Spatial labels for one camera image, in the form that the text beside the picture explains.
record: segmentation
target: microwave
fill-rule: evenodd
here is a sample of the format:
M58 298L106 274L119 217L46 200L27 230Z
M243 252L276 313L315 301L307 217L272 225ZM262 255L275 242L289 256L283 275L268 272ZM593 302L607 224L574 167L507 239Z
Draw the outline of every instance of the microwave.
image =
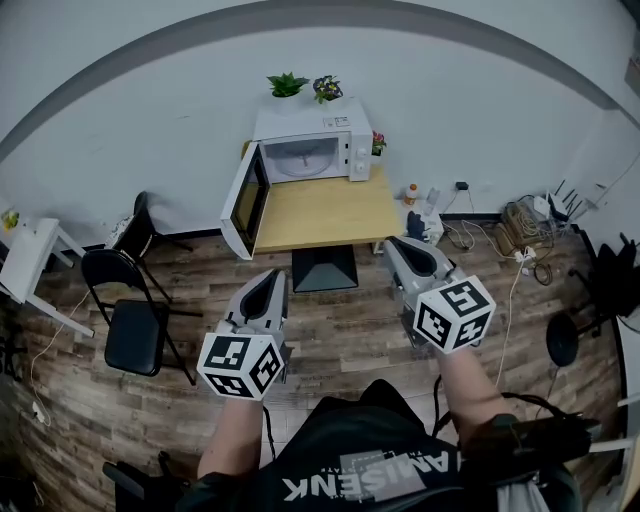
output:
M242 259L253 258L272 184L344 176L369 179L373 132L356 98L331 109L315 102L282 115L258 110L253 141L242 157L220 215L222 235Z
M253 132L271 183L338 176L369 179L373 133L357 98L301 103L287 115L274 108L277 101L282 100L259 108Z

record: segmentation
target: succulent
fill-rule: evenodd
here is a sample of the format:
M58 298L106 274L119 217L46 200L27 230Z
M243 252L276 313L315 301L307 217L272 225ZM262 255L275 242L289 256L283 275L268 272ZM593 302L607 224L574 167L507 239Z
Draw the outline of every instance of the succulent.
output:
M276 98L287 98L295 96L300 92L302 86L309 83L307 78L295 78L293 73L282 73L282 76L268 76L271 82L272 93Z
M323 101L332 101L342 96L342 90L338 85L336 76L327 75L313 82L313 90L316 91L315 100L322 104Z

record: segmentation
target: bottle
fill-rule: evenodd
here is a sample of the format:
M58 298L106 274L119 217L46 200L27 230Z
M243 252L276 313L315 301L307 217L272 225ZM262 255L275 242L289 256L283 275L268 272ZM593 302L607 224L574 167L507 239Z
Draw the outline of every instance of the bottle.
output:
M418 197L418 185L412 183L407 187L407 191L404 193L404 204L407 206L413 206Z

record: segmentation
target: power strip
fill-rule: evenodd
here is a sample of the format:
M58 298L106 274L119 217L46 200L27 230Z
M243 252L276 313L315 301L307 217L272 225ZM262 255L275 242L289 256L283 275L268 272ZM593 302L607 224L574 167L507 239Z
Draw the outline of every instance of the power strip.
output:
M42 409L40 409L40 406L37 403L33 402L32 409L33 415L38 418L38 421L40 423L44 423L44 414L42 414Z
M533 261L536 258L536 252L529 246L525 247L524 255L521 251L516 251L514 256L516 257L517 263Z

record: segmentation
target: microwave window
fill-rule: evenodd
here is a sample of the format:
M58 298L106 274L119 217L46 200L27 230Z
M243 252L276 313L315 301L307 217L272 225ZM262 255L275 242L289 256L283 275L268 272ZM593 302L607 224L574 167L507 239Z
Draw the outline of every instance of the microwave window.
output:
M258 224L267 196L267 181L262 160L254 156L233 209L232 222L249 252L258 235Z
M265 149L274 170L290 178L318 176L338 161L337 138L280 142Z

